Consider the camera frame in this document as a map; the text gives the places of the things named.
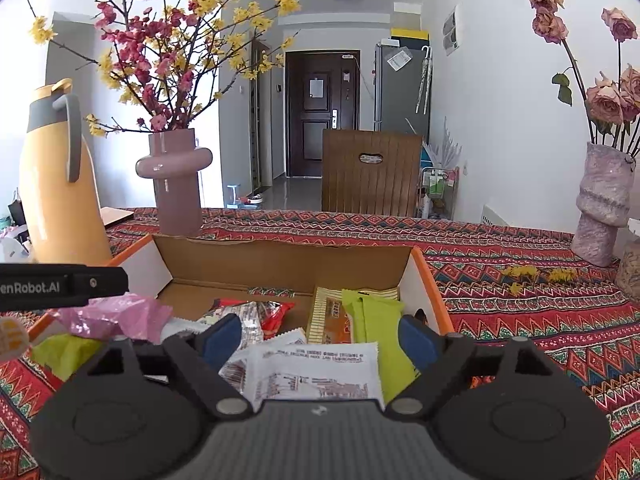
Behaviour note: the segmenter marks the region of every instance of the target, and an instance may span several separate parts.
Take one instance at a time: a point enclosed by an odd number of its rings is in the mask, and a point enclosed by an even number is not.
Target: brown door
[[[357,129],[359,56],[287,52],[289,176],[322,176],[322,131]]]

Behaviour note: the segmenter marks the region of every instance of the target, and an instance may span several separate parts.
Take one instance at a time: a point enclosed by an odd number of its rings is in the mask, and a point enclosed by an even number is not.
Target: bottle
[[[24,217],[39,263],[100,266],[111,259],[71,79],[38,88],[20,157]]]

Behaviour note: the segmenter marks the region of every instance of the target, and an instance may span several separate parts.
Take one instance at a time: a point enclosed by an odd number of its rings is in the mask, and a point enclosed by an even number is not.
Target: textured pink vase
[[[136,173],[154,180],[160,232],[197,236],[202,228],[198,172],[211,164],[211,151],[196,148],[193,129],[150,134],[149,151],[136,163]]]
[[[584,177],[575,202],[582,215],[571,249],[590,264],[611,264],[618,228],[629,220],[635,168],[631,156],[620,150],[587,143]]]

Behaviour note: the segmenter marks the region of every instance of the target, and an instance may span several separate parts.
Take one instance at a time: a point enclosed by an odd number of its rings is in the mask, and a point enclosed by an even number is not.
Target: chair backrest
[[[422,138],[324,130],[322,210],[414,216]]]

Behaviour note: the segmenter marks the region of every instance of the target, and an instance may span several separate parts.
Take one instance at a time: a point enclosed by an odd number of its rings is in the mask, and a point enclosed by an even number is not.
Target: floor
[[[280,176],[262,196],[262,209],[321,211],[322,179]]]

